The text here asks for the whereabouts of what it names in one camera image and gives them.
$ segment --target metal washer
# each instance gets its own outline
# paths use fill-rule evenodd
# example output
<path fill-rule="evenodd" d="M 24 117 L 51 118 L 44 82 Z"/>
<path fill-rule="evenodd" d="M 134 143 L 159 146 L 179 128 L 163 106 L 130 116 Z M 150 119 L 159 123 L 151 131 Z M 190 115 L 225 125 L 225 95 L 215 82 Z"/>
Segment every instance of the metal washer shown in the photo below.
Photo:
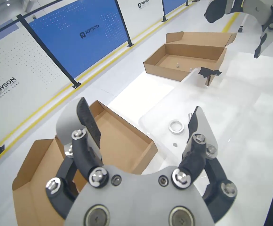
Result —
<path fill-rule="evenodd" d="M 174 130 L 174 129 L 172 128 L 172 126 L 173 126 L 174 124 L 180 125 L 181 128 L 180 128 L 179 130 Z M 181 133 L 181 132 L 184 131 L 184 124 L 182 124 L 179 120 L 173 120 L 173 121 L 171 121 L 170 124 L 169 124 L 169 130 L 170 130 L 173 134 L 179 134 L 179 133 Z"/>

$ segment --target white table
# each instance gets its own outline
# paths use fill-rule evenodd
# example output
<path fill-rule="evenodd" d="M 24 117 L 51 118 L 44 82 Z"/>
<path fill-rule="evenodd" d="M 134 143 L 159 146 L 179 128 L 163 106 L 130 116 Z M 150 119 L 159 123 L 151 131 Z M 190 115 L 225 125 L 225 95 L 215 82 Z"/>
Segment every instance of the white table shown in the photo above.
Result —
<path fill-rule="evenodd" d="M 251 64 L 256 66 L 255 72 L 238 73 L 244 76 L 244 80 L 249 83 L 257 83 L 266 90 L 273 91 L 273 58 L 261 56 L 254 59 L 252 54 L 238 53 L 240 65 Z M 227 51 L 221 70 L 225 72 L 230 67 L 230 59 L 236 57 L 236 53 Z M 229 71 L 234 76 L 240 69 L 233 68 Z M 110 104 L 109 107 L 130 122 L 135 127 L 140 128 L 139 119 L 163 97 L 175 88 L 178 82 L 156 77 L 147 73 L 138 76 L 124 91 L 122 91 Z M 264 109 L 264 104 L 259 105 L 259 109 Z M 273 196 L 273 139 L 269 144 L 260 145 L 259 137 L 257 141 L 251 140 L 246 143 L 246 151 L 242 151 L 241 146 L 237 146 L 236 159 L 234 165 L 238 163 L 238 172 L 244 172 L 243 180 L 233 180 L 237 184 L 246 184 L 246 187 L 240 187 L 242 192 L 229 210 L 229 212 L 217 223 L 217 225 L 263 225 L 266 219 L 269 206 Z M 173 165 L 167 156 L 159 153 L 149 164 L 145 173 L 150 173 Z M 230 170 L 229 166 L 223 166 L 225 171 Z M 207 184 L 207 178 L 204 174 L 196 181 L 196 187 L 202 193 L 202 187 Z"/>

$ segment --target white perforated panel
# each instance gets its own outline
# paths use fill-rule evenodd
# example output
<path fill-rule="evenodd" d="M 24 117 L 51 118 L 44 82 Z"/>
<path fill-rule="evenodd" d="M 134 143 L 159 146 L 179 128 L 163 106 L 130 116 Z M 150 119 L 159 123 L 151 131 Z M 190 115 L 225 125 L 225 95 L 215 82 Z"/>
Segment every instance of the white perforated panel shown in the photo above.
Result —
<path fill-rule="evenodd" d="M 69 83 L 21 27 L 0 40 L 0 140 Z"/>
<path fill-rule="evenodd" d="M 161 21 L 162 0 L 117 0 L 122 11 L 128 33 L 133 39 L 138 34 Z"/>

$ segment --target cardboard flap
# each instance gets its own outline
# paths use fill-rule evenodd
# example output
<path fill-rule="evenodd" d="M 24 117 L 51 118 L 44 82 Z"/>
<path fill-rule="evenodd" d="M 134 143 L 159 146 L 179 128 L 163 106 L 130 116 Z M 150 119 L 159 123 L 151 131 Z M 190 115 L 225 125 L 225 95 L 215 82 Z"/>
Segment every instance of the cardboard flap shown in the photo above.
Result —
<path fill-rule="evenodd" d="M 182 39 L 184 32 L 171 32 L 166 34 L 166 43 L 179 41 Z"/>
<path fill-rule="evenodd" d="M 53 139 L 34 141 L 28 155 L 19 169 L 17 177 L 13 181 L 13 191 L 31 181 L 36 169 L 38 168 L 38 165 L 40 164 L 52 141 Z"/>
<path fill-rule="evenodd" d="M 172 43 L 225 47 L 231 44 L 235 38 L 236 33 L 230 32 L 184 32 L 181 40 L 173 41 Z"/>

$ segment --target cardboard box lid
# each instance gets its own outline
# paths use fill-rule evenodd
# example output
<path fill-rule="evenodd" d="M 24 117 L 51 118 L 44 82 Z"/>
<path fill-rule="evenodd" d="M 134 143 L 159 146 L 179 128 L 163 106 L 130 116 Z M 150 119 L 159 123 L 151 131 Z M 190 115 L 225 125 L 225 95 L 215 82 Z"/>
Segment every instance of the cardboard box lid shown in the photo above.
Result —
<path fill-rule="evenodd" d="M 236 35 L 231 32 L 173 32 L 166 34 L 166 43 L 225 47 Z"/>

